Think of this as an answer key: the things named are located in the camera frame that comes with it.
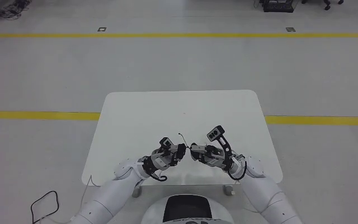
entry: yellow stripe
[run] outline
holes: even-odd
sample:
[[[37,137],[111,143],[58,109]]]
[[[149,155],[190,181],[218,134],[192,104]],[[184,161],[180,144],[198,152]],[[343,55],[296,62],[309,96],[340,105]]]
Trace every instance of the yellow stripe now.
[[[265,116],[267,124],[358,125],[356,116]]]
[[[0,34],[0,38],[358,38],[358,33]]]
[[[100,113],[52,111],[0,111],[0,119],[98,120]]]
[[[98,120],[100,113],[52,111],[0,111],[0,119]],[[265,116],[267,124],[358,125],[356,116]]]

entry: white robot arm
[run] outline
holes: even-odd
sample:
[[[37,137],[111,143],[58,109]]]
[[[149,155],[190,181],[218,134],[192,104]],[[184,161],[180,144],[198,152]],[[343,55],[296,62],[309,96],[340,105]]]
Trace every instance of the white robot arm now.
[[[92,199],[75,215],[70,224],[106,224],[122,209],[136,186],[152,177],[158,181],[167,180],[154,172],[176,166],[184,157],[186,146],[174,145],[168,138],[160,141],[161,147],[138,161],[125,161],[115,168],[115,178],[107,181]]]
[[[303,224],[286,195],[264,173],[260,161],[232,151],[224,132],[221,126],[217,126],[207,135],[210,141],[218,141],[222,148],[193,143],[191,157],[208,166],[219,167],[233,180],[240,181],[249,201],[269,224]],[[166,176],[158,177],[154,172],[176,166],[183,158],[186,146],[174,145],[168,138],[163,138],[160,144],[161,147],[151,156],[118,164],[116,178],[99,188],[90,202],[72,218],[71,224],[107,224],[122,209],[134,188],[145,179],[167,180]]]
[[[269,224],[303,224],[285,193],[264,173],[260,161],[232,151],[224,132],[217,126],[207,135],[211,142],[218,141],[222,149],[192,144],[191,157],[208,166],[219,167],[239,181],[251,204]]]

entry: white robot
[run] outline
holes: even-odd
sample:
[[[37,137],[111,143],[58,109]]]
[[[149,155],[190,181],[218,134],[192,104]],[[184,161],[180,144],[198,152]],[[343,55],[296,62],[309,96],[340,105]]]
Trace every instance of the white robot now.
[[[174,145],[168,138],[160,141],[161,147],[151,156],[137,161],[125,161],[115,169],[115,178],[107,181],[93,198],[72,218],[71,224],[107,224],[131,197],[134,189],[152,177],[167,180],[154,172],[176,166],[184,157],[186,148],[191,157],[208,166],[219,167],[233,180],[239,181],[242,189],[269,224],[303,224],[290,205],[286,195],[268,177],[259,161],[236,154],[224,138],[224,129],[215,127],[207,137],[218,141],[222,148],[211,145],[190,147]],[[234,224],[229,212],[219,203],[199,195],[180,194],[163,198],[148,208],[142,224]]]

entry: white floor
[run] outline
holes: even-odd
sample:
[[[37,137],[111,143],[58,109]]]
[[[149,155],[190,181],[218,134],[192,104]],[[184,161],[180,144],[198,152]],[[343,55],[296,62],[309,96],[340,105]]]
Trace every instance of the white floor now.
[[[358,2],[263,13],[249,0],[34,0],[1,33],[358,32]],[[0,110],[100,111],[114,91],[251,89],[265,115],[358,116],[357,39],[0,39]],[[29,223],[30,205],[57,190],[57,220],[76,212],[96,122],[0,120],[0,223]],[[286,191],[305,223],[355,223],[358,127],[270,125]],[[138,223],[174,193],[221,202],[237,223],[237,186],[146,187],[111,223]],[[40,204],[44,214],[51,199]]]

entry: white table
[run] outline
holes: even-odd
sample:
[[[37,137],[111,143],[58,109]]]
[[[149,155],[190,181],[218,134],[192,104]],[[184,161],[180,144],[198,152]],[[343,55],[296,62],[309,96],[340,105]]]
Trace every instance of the white table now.
[[[116,164],[127,158],[150,155],[159,141],[169,137],[174,144],[213,144],[206,134],[217,125],[236,153],[260,159],[277,183],[282,171],[267,129],[257,95],[251,90],[114,92],[108,94],[83,170],[82,181],[92,175],[95,184],[112,179]],[[176,167],[164,171],[168,180],[149,178],[143,185],[233,184],[216,167],[192,160],[187,150]]]

